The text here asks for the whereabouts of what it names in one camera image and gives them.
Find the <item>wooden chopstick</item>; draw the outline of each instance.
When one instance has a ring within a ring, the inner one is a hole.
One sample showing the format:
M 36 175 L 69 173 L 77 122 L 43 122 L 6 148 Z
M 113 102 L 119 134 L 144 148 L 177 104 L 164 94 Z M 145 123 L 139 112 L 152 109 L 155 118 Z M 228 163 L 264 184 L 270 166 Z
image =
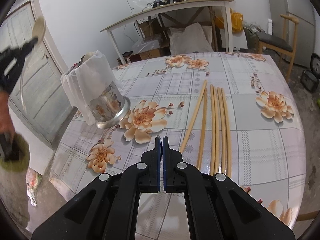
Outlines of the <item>wooden chopstick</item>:
M 189 139 L 189 136 L 191 134 L 191 131 L 192 131 L 192 128 L 193 128 L 193 125 L 195 124 L 195 121 L 196 121 L 196 118 L 197 118 L 197 114 L 198 114 L 198 111 L 199 111 L 199 108 L 200 108 L 200 104 L 201 104 L 201 101 L 202 101 L 202 96 L 204 94 L 204 89 L 205 87 L 207 86 L 207 80 L 204 80 L 203 82 L 203 85 L 202 85 L 202 89 L 201 89 L 201 93 L 199 95 L 199 98 L 198 98 L 198 102 L 196 104 L 196 107 L 193 111 L 193 116 L 190 120 L 190 124 L 188 126 L 188 130 L 184 136 L 184 139 L 183 139 L 183 142 L 181 144 L 181 147 L 179 149 L 179 152 L 183 153 L 184 149 L 186 148 L 186 145 L 187 145 L 187 142 L 188 142 L 188 139 Z
M 227 132 L 227 176 L 231 178 L 231 169 L 232 169 L 232 149 L 231 149 L 231 133 L 230 133 L 230 122 L 229 122 L 229 114 L 228 114 L 228 106 L 226 95 L 224 94 L 224 89 L 221 89 L 222 100 L 223 100 L 223 108 L 224 108 L 224 116 L 226 120 L 226 132 Z
M 210 85 L 210 95 L 211 95 L 211 122 L 212 122 L 212 137 L 211 137 L 211 159 L 210 159 L 210 172 L 211 176 L 214 175 L 214 159 L 216 153 L 216 112 L 214 106 L 214 93 L 213 93 L 213 85 Z
M 219 106 L 220 106 L 220 119 L 222 129 L 222 153 L 221 153 L 221 173 L 226 173 L 226 121 L 223 110 L 223 101 L 221 96 L 221 88 L 218 88 Z
M 219 172 L 219 113 L 218 113 L 218 96 L 216 88 L 213 87 L 213 98 L 214 98 L 214 112 L 215 112 L 215 159 L 214 159 L 214 172 L 216 174 Z
M 203 99 L 202 125 L 201 125 L 201 135 L 200 135 L 199 152 L 198 152 L 198 160 L 197 160 L 198 170 L 201 169 L 203 148 L 204 148 L 204 137 L 205 137 L 205 124 L 207 121 L 207 89 L 204 89 L 203 97 L 204 99 Z

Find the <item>wooden door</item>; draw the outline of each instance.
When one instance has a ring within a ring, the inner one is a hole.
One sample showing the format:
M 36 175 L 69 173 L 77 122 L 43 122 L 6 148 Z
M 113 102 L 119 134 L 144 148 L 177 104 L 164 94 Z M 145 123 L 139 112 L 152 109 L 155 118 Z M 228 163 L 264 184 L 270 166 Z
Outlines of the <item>wooden door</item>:
M 0 51 L 8 46 L 21 47 L 29 41 L 34 23 L 30 2 L 14 11 L 0 27 Z M 61 73 L 44 42 L 41 41 L 28 57 L 31 59 L 23 78 L 23 99 L 27 112 L 22 109 L 20 79 L 10 95 L 11 107 L 25 124 L 27 121 L 26 126 L 30 130 L 51 143 L 72 107 L 60 82 Z

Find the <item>wooden chair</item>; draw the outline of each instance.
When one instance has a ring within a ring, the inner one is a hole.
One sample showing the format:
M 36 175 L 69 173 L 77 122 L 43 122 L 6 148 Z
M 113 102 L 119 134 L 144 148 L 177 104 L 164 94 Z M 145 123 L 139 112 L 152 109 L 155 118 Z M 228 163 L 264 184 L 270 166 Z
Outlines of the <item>wooden chair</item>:
M 286 82 L 288 82 L 290 73 L 292 70 L 293 62 L 294 62 L 294 57 L 296 55 L 296 50 L 297 50 L 299 20 L 293 16 L 288 16 L 283 14 L 280 14 L 280 16 L 284 19 L 282 39 L 270 34 L 263 33 L 263 32 L 257 33 L 257 36 L 259 39 L 258 53 L 262 54 L 262 47 L 267 47 L 269 49 L 279 51 L 281 53 L 281 56 L 280 56 L 278 67 L 281 66 L 284 54 L 290 56 L 291 61 L 289 64 L 287 75 L 285 77 Z M 293 35 L 293 48 L 286 41 L 286 26 L 287 26 L 286 20 L 290 20 L 295 24 L 294 35 Z

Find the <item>white table leg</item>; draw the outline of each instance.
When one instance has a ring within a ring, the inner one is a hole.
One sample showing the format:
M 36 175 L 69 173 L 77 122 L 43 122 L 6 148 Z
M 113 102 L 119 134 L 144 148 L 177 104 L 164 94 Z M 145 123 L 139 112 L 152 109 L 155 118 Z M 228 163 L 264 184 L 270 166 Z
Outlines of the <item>white table leg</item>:
M 233 35 L 232 35 L 232 21 L 230 13 L 229 2 L 224 2 L 227 13 L 227 22 L 228 22 L 228 35 L 229 35 L 229 52 L 233 52 Z
M 227 14 L 226 14 L 226 8 L 221 7 L 222 16 L 223 16 L 223 22 L 224 22 L 224 34 L 226 38 L 226 52 L 229 52 L 229 36 L 228 36 L 228 24 L 227 24 Z
M 115 37 L 113 36 L 112 31 L 107 31 L 107 32 L 108 32 L 108 35 L 109 35 L 109 37 L 110 37 L 110 39 L 111 39 L 111 42 L 112 42 L 113 47 L 116 49 L 116 52 L 118 53 L 118 56 L 119 56 L 122 64 L 126 64 L 126 62 L 125 62 L 125 60 L 124 60 L 124 57 L 122 56 L 122 54 L 121 54 L 120 51 L 119 51 L 118 44 L 117 44 L 117 42 L 116 42 L 116 40 L 115 40 Z
M 138 21 L 135 21 L 135 24 L 136 24 L 136 27 L 137 27 L 137 29 L 138 29 L 140 38 L 143 38 L 142 31 L 141 31 L 141 29 L 139 28 L 139 23 L 138 23 Z

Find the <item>black chair seat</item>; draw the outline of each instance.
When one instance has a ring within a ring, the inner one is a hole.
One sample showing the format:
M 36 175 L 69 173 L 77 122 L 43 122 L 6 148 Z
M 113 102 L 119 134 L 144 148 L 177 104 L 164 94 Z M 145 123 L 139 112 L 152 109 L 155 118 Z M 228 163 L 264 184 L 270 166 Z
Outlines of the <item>black chair seat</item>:
M 285 40 L 279 37 L 276 37 L 267 33 L 263 33 L 263 32 L 258 32 L 257 35 L 258 35 L 259 41 L 276 46 L 280 49 L 284 49 L 288 52 L 293 52 L 293 49 L 291 48 L 291 46 Z

